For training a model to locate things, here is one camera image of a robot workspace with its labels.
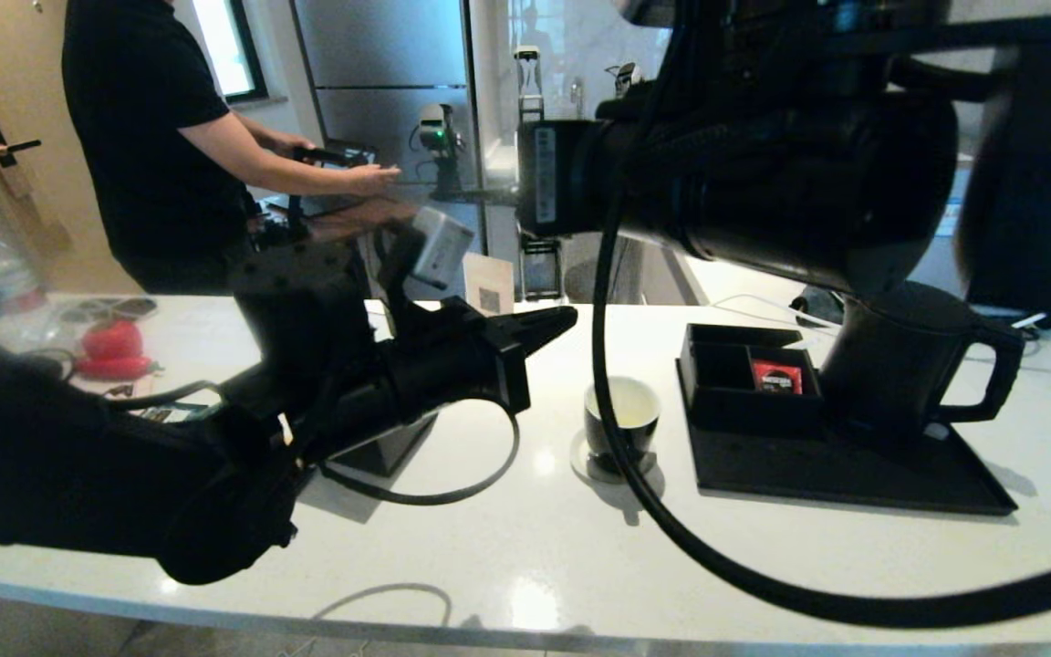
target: window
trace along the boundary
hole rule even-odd
[[[193,7],[225,101],[265,99],[266,81],[242,0],[193,0]]]

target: man's hand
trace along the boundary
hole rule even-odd
[[[400,170],[395,166],[384,168],[379,165],[364,165],[349,168],[343,173],[350,176],[350,194],[374,197],[388,190],[399,178]]]
[[[270,142],[266,145],[266,148],[273,150],[274,153],[286,159],[294,158],[295,148],[314,147],[314,142],[310,141],[306,137],[301,135],[291,135],[288,132],[279,132],[279,130],[273,130],[270,136]]]

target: black tray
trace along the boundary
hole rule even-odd
[[[757,392],[775,397],[760,399],[765,403],[796,405],[796,414],[785,409],[768,417],[764,411],[757,411],[763,408],[758,406],[760,401],[747,404],[747,391],[713,390],[702,394],[694,379],[699,376],[693,375],[700,371],[697,363],[685,363],[685,358],[717,353],[712,346],[698,349],[703,343],[721,344],[714,340],[726,335],[715,329],[722,328],[688,326],[683,357],[676,358],[700,488],[975,515],[1009,515],[1016,510],[1016,502],[954,428],[947,427],[944,439],[921,436],[888,446],[863,445],[829,427],[820,412],[819,390],[813,391],[817,398],[809,399]],[[742,340],[758,345],[754,349],[781,343],[781,335],[776,333],[750,340],[747,332],[758,329],[741,331],[745,332]],[[727,366],[733,367],[730,358]],[[743,398],[745,404],[725,404],[726,398]],[[700,408],[693,412],[693,399],[707,399],[709,409],[719,404],[725,412],[716,414]],[[819,412],[813,412],[813,403],[819,405]]]

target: qr code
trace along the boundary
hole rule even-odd
[[[481,287],[478,303],[480,304],[480,310],[501,314],[501,295],[497,292],[486,290],[485,287]]]

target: man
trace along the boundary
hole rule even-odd
[[[109,248],[150,294],[226,291],[249,252],[247,184],[372,196],[399,176],[289,159],[314,145],[230,111],[172,0],[69,0],[63,84]]]

